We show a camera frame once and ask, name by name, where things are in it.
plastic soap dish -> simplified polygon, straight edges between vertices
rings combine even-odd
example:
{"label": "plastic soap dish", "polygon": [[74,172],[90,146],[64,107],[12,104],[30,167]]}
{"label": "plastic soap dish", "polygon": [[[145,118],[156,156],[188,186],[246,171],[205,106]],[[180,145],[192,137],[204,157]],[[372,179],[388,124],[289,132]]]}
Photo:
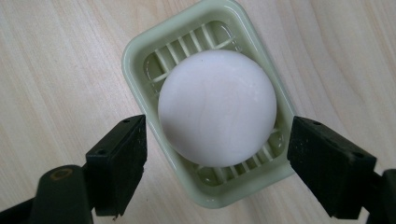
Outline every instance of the plastic soap dish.
{"label": "plastic soap dish", "polygon": [[[206,49],[239,51],[258,63],[276,91],[276,125],[252,158],[224,168],[194,164],[168,144],[158,119],[163,82],[183,59]],[[294,109],[248,15],[235,1],[204,0],[134,38],[122,57],[122,71],[164,155],[189,196],[208,208],[236,202],[291,174],[286,159]]]}

round hole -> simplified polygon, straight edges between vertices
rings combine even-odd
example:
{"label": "round hole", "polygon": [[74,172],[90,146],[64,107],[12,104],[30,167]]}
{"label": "round hole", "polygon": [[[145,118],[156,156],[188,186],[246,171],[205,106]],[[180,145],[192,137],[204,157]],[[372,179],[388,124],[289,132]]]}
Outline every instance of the round hole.
{"label": "round hole", "polygon": [[50,178],[54,181],[64,179],[68,176],[70,176],[73,173],[73,170],[70,168],[63,168],[60,170],[54,171],[52,174],[50,174]]}
{"label": "round hole", "polygon": [[361,154],[361,153],[359,153],[359,152],[352,152],[352,154],[353,154],[354,156],[358,157],[358,158],[363,158],[363,157],[364,157],[364,155]]}
{"label": "round hole", "polygon": [[104,149],[99,149],[99,150],[96,151],[96,153],[99,154],[99,155],[105,155],[106,151]]}

wood grain surface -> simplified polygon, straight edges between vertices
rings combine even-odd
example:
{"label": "wood grain surface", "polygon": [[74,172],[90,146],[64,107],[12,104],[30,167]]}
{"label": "wood grain surface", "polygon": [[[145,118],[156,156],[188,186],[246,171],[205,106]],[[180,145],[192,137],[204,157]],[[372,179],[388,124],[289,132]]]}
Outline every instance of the wood grain surface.
{"label": "wood grain surface", "polygon": [[[0,210],[38,178],[141,114],[124,81],[127,43],[194,0],[0,1]],[[239,0],[301,116],[396,167],[396,2]],[[225,208],[191,201],[148,131],[148,162],[123,217],[95,223],[365,223],[329,218],[293,175]]]}

white sphere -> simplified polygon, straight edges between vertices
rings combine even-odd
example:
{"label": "white sphere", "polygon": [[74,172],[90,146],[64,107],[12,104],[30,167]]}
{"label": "white sphere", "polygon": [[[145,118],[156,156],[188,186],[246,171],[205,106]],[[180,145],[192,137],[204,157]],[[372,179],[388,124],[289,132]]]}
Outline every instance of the white sphere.
{"label": "white sphere", "polygon": [[208,167],[236,165],[267,141],[276,95],[254,61],[230,50],[196,53],[163,83],[158,113],[171,146]]}

light wooden surface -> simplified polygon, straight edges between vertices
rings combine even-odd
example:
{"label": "light wooden surface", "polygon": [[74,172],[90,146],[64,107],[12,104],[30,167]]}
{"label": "light wooden surface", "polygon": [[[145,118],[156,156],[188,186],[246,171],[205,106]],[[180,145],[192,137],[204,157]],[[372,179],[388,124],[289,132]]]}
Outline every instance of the light wooden surface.
{"label": "light wooden surface", "polygon": [[[140,114],[124,47],[195,0],[0,1],[0,210],[35,195],[49,169],[82,165]],[[396,2],[240,0],[298,114],[396,167]],[[143,179],[116,223],[364,223],[328,218],[297,175],[222,209],[193,203],[153,135]],[[114,223],[95,217],[96,223]]]}

